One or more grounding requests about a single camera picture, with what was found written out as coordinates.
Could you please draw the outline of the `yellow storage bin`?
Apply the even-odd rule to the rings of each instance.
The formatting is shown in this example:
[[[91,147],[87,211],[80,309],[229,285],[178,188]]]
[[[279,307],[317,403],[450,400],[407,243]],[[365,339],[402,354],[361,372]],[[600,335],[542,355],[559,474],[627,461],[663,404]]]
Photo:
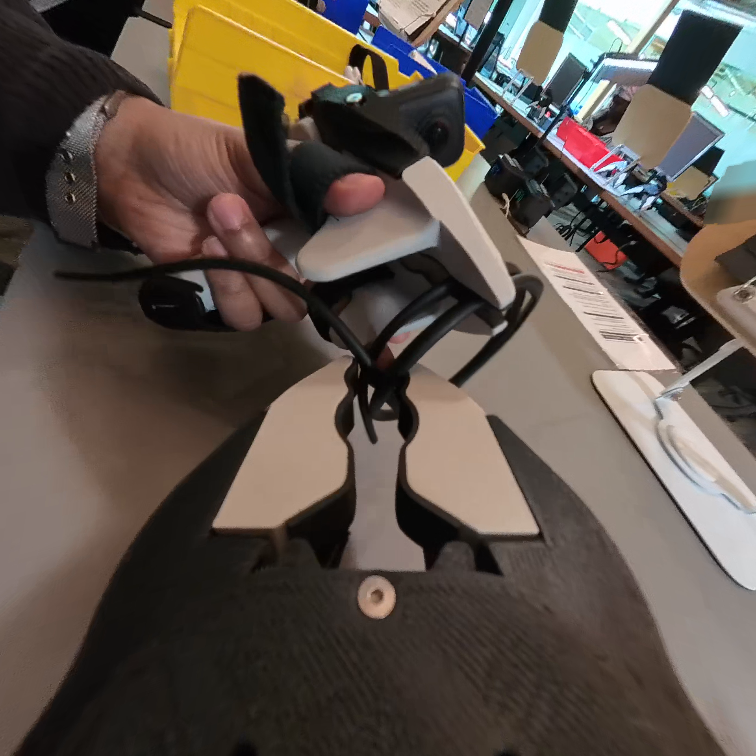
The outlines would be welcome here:
[[[369,89],[423,83],[386,52],[298,2],[175,2],[169,57],[172,108],[244,129],[262,177],[287,165],[287,128],[327,85],[347,86],[345,67]]]

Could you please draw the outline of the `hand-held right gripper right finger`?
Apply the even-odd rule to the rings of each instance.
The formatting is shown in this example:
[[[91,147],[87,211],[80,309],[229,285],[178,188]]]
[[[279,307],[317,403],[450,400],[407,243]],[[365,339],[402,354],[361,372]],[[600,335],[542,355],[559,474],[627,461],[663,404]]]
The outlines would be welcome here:
[[[467,392],[426,367],[405,390],[402,474],[410,495],[449,524],[488,541],[540,528],[487,420]]]

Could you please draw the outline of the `blue storage bin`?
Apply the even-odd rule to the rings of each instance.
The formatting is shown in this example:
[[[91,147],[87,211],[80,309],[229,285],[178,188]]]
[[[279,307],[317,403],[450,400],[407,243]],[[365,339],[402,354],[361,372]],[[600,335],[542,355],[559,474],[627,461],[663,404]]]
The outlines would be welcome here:
[[[409,42],[404,41],[384,26],[376,29],[372,44],[395,58],[399,71],[407,77],[418,74],[423,79],[429,79],[449,72],[447,68],[426,58]],[[466,125],[476,137],[483,139],[494,124],[497,111],[477,88],[466,87],[464,99]]]
[[[369,1],[323,1],[325,18],[345,31],[356,34],[364,22]]]

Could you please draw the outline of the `silver mesh watch band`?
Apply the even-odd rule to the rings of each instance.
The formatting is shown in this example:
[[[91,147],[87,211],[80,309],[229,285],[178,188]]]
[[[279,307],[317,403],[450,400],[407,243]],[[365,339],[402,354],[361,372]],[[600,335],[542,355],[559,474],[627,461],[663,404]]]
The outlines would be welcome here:
[[[54,152],[45,178],[45,203],[59,240],[99,246],[96,149],[104,127],[129,93],[118,90],[92,102],[72,122]]]

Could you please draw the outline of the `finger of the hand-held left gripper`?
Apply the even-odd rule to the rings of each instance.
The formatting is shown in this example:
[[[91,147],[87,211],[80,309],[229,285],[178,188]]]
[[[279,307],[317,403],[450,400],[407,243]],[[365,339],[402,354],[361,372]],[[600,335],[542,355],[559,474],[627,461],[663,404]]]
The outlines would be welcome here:
[[[372,343],[402,311],[424,292],[403,285],[376,283],[360,288],[348,303],[348,327],[365,344]],[[405,315],[402,324],[393,326],[392,335],[417,334],[437,321],[458,303],[454,295],[445,295],[431,304],[420,305],[415,315]],[[497,335],[507,326],[505,311],[498,311],[487,302],[460,324],[452,326],[466,334]]]
[[[513,277],[458,185],[431,157],[408,166],[402,181],[439,222],[437,258],[451,277],[497,310],[507,309],[515,298]]]

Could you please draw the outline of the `grey-backed monitor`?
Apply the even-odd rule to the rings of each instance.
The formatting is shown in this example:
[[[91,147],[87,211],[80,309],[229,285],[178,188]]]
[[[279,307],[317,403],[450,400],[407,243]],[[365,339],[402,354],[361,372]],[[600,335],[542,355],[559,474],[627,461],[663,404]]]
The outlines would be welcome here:
[[[685,129],[656,166],[656,171],[664,175],[668,182],[678,179],[724,135],[722,129],[693,111]]]

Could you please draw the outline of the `printed paper sheet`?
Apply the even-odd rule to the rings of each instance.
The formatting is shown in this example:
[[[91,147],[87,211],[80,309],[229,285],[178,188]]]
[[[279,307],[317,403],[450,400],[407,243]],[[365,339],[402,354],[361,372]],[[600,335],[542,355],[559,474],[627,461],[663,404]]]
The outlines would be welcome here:
[[[674,363],[572,251],[522,239],[543,277],[616,369],[674,371]]]

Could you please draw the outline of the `white document stand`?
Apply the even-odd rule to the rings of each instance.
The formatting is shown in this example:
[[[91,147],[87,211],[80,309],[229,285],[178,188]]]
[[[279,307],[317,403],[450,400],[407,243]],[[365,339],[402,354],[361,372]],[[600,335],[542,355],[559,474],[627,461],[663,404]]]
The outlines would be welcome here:
[[[715,562],[754,591],[754,491],[679,404],[694,379],[744,347],[730,340],[667,387],[642,371],[596,371],[592,383]]]

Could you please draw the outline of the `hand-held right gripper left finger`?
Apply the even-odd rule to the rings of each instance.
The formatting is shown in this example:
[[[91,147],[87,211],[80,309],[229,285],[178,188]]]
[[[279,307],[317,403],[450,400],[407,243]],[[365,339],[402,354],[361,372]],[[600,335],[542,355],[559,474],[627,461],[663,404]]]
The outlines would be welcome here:
[[[219,511],[218,534],[282,537],[354,485],[354,360],[340,357],[269,406]]]

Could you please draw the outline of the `orange traffic cone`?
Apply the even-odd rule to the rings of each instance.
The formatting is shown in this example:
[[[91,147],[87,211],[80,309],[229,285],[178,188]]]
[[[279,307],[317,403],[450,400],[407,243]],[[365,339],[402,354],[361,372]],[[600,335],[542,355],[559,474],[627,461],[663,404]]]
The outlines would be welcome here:
[[[627,255],[615,245],[603,232],[597,232],[584,245],[584,251],[602,269],[613,271],[628,261]]]

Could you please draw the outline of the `red storage bin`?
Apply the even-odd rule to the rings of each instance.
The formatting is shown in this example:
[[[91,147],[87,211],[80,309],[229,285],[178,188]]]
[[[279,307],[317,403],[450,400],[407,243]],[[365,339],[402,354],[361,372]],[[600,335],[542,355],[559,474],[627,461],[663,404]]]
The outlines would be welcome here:
[[[596,171],[610,159],[610,147],[598,136],[583,128],[572,118],[564,118],[556,129],[563,151],[587,169]]]

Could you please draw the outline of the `black panel with cardboard board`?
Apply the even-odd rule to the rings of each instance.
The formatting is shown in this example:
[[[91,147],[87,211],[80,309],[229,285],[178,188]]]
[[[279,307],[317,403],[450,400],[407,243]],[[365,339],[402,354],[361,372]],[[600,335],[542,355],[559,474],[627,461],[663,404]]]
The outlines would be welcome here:
[[[524,86],[542,85],[562,47],[577,1],[544,1],[516,61]]]
[[[683,11],[654,70],[611,134],[637,165],[656,169],[688,126],[693,104],[742,26]]]

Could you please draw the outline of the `black device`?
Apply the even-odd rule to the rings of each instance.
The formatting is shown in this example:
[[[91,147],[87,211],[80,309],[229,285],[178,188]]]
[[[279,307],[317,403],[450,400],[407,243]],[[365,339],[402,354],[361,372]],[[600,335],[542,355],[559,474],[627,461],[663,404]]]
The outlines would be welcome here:
[[[497,156],[483,185],[522,236],[540,220],[571,203],[580,188],[570,172],[561,165],[550,165],[548,157],[539,151],[525,164],[508,154]]]

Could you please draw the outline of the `cardboard sheet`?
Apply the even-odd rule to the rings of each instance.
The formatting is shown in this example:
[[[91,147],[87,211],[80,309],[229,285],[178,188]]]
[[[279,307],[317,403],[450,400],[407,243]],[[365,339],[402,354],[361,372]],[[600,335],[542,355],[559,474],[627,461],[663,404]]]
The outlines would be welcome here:
[[[404,39],[434,32],[463,1],[378,1],[381,24]]]

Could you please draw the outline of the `long wooden desk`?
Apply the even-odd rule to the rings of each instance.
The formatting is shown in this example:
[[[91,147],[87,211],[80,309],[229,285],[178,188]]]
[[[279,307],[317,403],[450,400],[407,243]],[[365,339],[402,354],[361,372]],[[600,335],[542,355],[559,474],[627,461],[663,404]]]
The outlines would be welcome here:
[[[684,205],[667,192],[653,196],[651,198],[652,206],[641,210],[639,201],[635,200],[632,195],[617,194],[610,188],[607,179],[576,160],[575,156],[565,146],[564,141],[556,135],[556,121],[551,123],[551,130],[547,131],[541,128],[534,119],[527,116],[524,106],[519,105],[515,98],[506,96],[504,89],[492,83],[491,80],[486,79],[480,73],[476,73],[472,78],[472,83],[489,100],[514,118],[517,123],[527,128],[528,134],[539,145],[542,145],[544,150],[557,159],[582,184],[595,191],[602,202],[618,213],[637,234],[670,261],[674,267],[678,269],[681,267],[688,242],[677,233],[676,228],[670,222],[659,215],[656,203],[661,201],[670,206],[676,213],[682,215],[687,222],[695,226],[695,233],[698,233],[703,227],[703,221],[699,217],[690,213]]]

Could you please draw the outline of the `black pole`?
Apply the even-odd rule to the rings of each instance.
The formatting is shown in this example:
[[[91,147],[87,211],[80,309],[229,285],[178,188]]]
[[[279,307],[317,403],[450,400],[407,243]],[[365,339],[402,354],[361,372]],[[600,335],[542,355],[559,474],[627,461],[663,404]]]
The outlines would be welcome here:
[[[488,52],[494,44],[494,39],[498,33],[499,27],[504,21],[506,14],[509,12],[513,1],[496,1],[489,19],[483,24],[478,35],[477,42],[469,56],[462,73],[461,79],[466,87],[472,85],[473,79],[478,71],[481,70],[488,58]]]

